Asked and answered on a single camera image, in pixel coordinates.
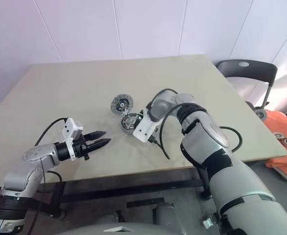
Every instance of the black cable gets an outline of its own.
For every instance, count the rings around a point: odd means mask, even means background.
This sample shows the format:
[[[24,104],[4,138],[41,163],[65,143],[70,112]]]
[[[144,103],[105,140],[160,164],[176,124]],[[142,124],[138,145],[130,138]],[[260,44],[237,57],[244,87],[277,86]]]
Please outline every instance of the black cable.
[[[148,141],[150,143],[156,144],[157,146],[159,146],[162,149],[162,146],[159,144],[158,140],[153,135],[149,137]]]
[[[57,122],[60,121],[60,120],[64,120],[64,122],[66,122],[67,118],[62,117],[62,118],[59,118],[59,119],[55,120],[53,123],[51,123],[51,124],[44,130],[44,132],[41,134],[41,136],[39,137],[39,139],[38,139],[37,142],[35,143],[35,146],[37,146],[37,145],[40,143],[40,141],[42,140],[42,138],[44,137],[44,135],[47,133],[47,131],[48,131],[55,123],[57,123]]]
[[[4,220],[2,220],[2,223],[0,224],[0,229],[1,229],[1,227],[2,227],[3,222],[4,222]]]
[[[55,171],[52,171],[52,170],[48,170],[47,173],[52,173],[52,174],[56,175],[57,177],[59,177],[59,182],[57,183],[57,185],[56,185],[56,187],[54,189],[46,190],[46,191],[37,190],[38,193],[51,193],[51,192],[54,192],[54,191],[56,191],[57,189],[59,189],[61,187],[61,184],[63,182],[62,176],[59,173],[57,173]]]
[[[66,122],[67,118],[62,117],[62,118],[59,118],[59,119],[55,120],[54,122],[52,122],[52,123],[44,130],[44,132],[41,134],[41,136],[39,137],[39,139],[38,139],[37,142],[35,143],[35,146],[37,146],[37,145],[40,143],[40,141],[41,141],[42,138],[45,136],[45,134],[47,133],[47,131],[48,131],[55,123],[57,123],[58,121],[61,121],[61,120],[64,120],[64,122]],[[44,171],[44,165],[42,164],[42,159],[41,159],[41,158],[40,158],[40,163],[41,163],[42,174],[43,174],[43,178],[44,178],[44,189],[43,189],[43,191],[38,190],[38,192],[42,193],[42,196],[41,196],[41,199],[40,199],[40,201],[39,201],[39,206],[38,206],[38,208],[37,208],[37,210],[36,210],[35,217],[34,217],[32,223],[31,223],[31,226],[30,226],[30,228],[29,228],[29,231],[28,231],[27,235],[31,235],[31,233],[32,233],[32,231],[33,231],[33,229],[34,229],[34,226],[35,226],[35,224],[36,224],[36,222],[37,222],[37,218],[38,218],[39,212],[40,212],[40,210],[41,210],[42,201],[43,201],[44,195],[45,195],[45,193],[46,193],[46,176],[45,176],[45,171]],[[61,177],[61,175],[60,175],[59,173],[57,173],[57,172],[55,172],[55,171],[48,171],[48,172],[57,175],[57,176],[59,177],[59,179],[60,179],[60,182],[62,182],[62,177]]]
[[[45,190],[46,190],[46,177],[45,177],[44,165],[42,164],[41,158],[40,158],[40,163],[41,163],[42,173],[43,173],[43,177],[44,177],[44,190],[43,190],[43,193],[42,193],[40,202],[39,202],[39,206],[38,206],[38,208],[37,208],[37,210],[36,210],[35,217],[34,217],[32,223],[31,223],[31,226],[30,226],[30,228],[29,228],[29,230],[28,230],[27,235],[31,235],[32,230],[34,229],[34,226],[35,226],[35,224],[36,224],[36,221],[37,221],[39,212],[40,212],[40,210],[41,210],[42,201],[43,201],[43,199],[44,199],[44,195],[45,195],[45,192],[46,192],[46,191],[45,191]]]
[[[160,146],[161,146],[161,149],[162,149],[162,151],[163,151],[163,153],[164,153],[164,155],[166,156],[167,159],[169,159],[169,156],[168,156],[167,152],[166,152],[165,149],[164,149],[163,141],[162,141],[162,132],[163,132],[164,123],[165,123],[165,121],[167,120],[168,116],[169,116],[175,109],[177,109],[177,108],[179,108],[179,107],[182,107],[182,106],[185,106],[185,105],[196,106],[197,108],[199,108],[199,106],[196,105],[195,103],[181,103],[181,104],[175,105],[175,106],[174,106],[173,108],[171,108],[171,109],[168,111],[168,113],[164,116],[163,121],[162,121],[162,123],[161,123],[161,127],[160,127],[160,138],[159,138],[159,139],[160,139]]]
[[[241,134],[240,134],[237,130],[235,130],[234,128],[229,127],[229,126],[220,126],[220,128],[221,128],[221,129],[226,129],[226,130],[230,130],[230,131],[235,132],[235,134],[238,136],[239,143],[238,143],[238,145],[237,145],[234,149],[232,149],[232,152],[234,153],[234,152],[236,152],[237,150],[239,150],[239,148],[240,148],[241,145],[242,145],[242,137],[241,137]]]
[[[169,116],[175,109],[177,109],[177,108],[179,108],[179,107],[181,107],[181,106],[185,106],[185,105],[191,105],[191,106],[195,106],[195,107],[199,108],[199,106],[196,105],[195,103],[181,103],[181,104],[178,104],[178,105],[174,106],[173,108],[171,108],[171,109],[168,111],[168,113],[164,116],[163,121],[162,121],[162,123],[161,123],[161,127],[160,127],[160,137],[159,137],[159,139],[160,139],[160,147],[161,147],[161,149],[162,149],[162,151],[163,151],[163,153],[164,153],[164,155],[166,156],[167,159],[169,159],[169,156],[168,156],[167,152],[166,152],[165,149],[164,149],[163,140],[162,140],[163,127],[164,127],[165,121],[167,120],[168,116]],[[238,135],[239,143],[238,143],[238,145],[232,150],[232,152],[237,151],[237,150],[241,147],[241,145],[242,145],[242,137],[241,137],[240,133],[239,133],[237,130],[235,130],[234,128],[231,128],[231,127],[222,126],[222,127],[220,127],[220,128],[221,128],[221,129],[228,129],[228,130],[234,131],[234,132]]]

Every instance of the chair backrest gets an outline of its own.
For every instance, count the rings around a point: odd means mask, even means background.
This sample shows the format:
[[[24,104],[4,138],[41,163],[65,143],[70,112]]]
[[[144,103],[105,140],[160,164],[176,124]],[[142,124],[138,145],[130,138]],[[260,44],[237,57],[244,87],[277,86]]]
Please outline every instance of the chair backrest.
[[[224,60],[217,64],[224,77],[247,77],[273,86],[277,67],[270,63],[255,60]]]

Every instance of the silver robotic arm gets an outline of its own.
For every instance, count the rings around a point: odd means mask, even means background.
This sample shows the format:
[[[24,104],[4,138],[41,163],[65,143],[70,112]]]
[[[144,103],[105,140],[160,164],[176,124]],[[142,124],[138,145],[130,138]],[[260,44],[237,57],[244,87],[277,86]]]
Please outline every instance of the silver robotic arm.
[[[133,135],[146,142],[169,112],[182,126],[184,138],[180,148],[183,155],[194,166],[207,170],[221,233],[287,234],[284,208],[259,177],[234,156],[227,137],[207,111],[194,103],[190,94],[160,93],[147,106]]]
[[[16,164],[4,179],[0,190],[0,234],[16,234],[22,231],[29,199],[34,196],[44,174],[61,161],[84,157],[105,146],[111,139],[93,141],[104,134],[96,131],[82,135],[79,122],[68,118],[62,131],[64,142],[36,146],[23,154],[23,161]]]

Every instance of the gray floor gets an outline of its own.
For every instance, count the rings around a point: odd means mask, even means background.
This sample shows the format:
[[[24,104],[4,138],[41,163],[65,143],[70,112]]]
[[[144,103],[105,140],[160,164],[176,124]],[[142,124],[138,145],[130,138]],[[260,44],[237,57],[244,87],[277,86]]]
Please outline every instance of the gray floor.
[[[287,211],[287,183],[272,169],[266,168],[264,162],[250,164],[250,167],[259,175],[276,199]],[[70,182],[67,192],[81,192],[86,190],[102,190],[110,188],[123,188],[135,185],[189,180],[197,177],[192,169],[171,170],[163,172],[151,172],[139,175],[126,175],[102,179],[93,179],[80,182]],[[112,211],[120,210],[127,222],[152,223],[152,206],[126,208],[126,203],[149,198],[163,197],[165,201],[173,203],[178,216],[187,231],[187,234],[217,235],[218,228],[213,227],[205,230],[201,219],[215,212],[213,200],[202,201],[199,199],[201,188],[187,188],[166,190],[154,193],[144,193],[129,196],[120,196],[107,199],[96,199],[78,203],[64,204],[62,207],[67,211],[63,220],[50,218],[46,215],[38,217],[33,235],[57,234],[69,229],[93,224],[100,216]],[[28,221],[21,234],[27,234],[34,212],[28,212]]]

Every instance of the beige table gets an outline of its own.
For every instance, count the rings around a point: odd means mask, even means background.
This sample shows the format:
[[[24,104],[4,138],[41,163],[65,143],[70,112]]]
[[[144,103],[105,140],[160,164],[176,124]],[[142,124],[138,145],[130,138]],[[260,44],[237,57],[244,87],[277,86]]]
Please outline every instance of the beige table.
[[[121,118],[111,113],[110,103],[118,94],[131,95],[133,110],[140,111],[163,88],[192,94],[218,125],[237,129],[243,137],[236,152],[241,160],[287,154],[204,55],[35,65],[0,104],[0,185],[10,167],[60,117],[79,120],[85,133],[102,130],[112,138],[106,147],[90,154],[90,160],[68,160],[56,167],[64,180],[191,166],[180,151],[183,136],[175,118],[169,118],[164,130],[171,157],[167,160],[156,145],[125,134]],[[62,126],[52,128],[42,143],[61,141]],[[232,147],[236,146],[236,135],[225,132]]]

